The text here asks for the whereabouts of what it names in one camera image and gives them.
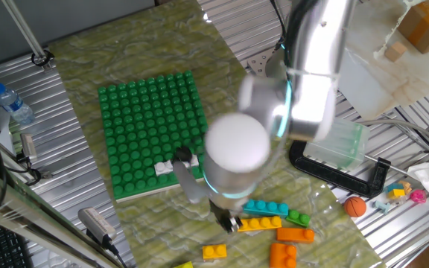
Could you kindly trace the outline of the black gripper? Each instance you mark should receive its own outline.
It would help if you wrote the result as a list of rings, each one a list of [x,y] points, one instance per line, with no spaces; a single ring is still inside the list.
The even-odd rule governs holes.
[[[217,223],[227,233],[237,232],[243,226],[239,216],[231,215],[230,211],[220,208],[212,200],[209,200],[210,211],[215,216]]]

